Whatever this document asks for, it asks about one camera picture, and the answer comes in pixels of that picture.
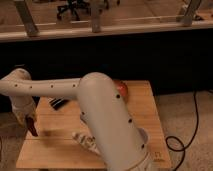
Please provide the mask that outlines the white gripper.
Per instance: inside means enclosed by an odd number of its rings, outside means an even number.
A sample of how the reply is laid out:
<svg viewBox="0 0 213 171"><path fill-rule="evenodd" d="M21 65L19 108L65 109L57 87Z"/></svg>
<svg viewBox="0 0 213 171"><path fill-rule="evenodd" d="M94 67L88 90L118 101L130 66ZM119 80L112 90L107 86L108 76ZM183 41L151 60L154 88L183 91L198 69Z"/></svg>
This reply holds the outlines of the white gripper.
<svg viewBox="0 0 213 171"><path fill-rule="evenodd" d="M19 123L24 123L26 117L30 117L30 125L35 127L37 122L36 104L32 97L12 97L12 112Z"/></svg>

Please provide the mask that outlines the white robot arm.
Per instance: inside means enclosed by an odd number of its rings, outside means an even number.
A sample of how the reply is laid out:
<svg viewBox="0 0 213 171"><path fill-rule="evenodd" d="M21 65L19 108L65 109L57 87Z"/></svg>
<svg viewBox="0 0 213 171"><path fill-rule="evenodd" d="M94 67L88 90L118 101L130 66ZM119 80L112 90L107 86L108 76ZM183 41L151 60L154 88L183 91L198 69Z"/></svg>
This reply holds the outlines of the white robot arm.
<svg viewBox="0 0 213 171"><path fill-rule="evenodd" d="M11 101L20 124L35 117L36 97L77 100L108 171L157 171L147 141L135 125L114 81L99 72L81 78L32 80L15 69L0 79L0 94Z"/></svg>

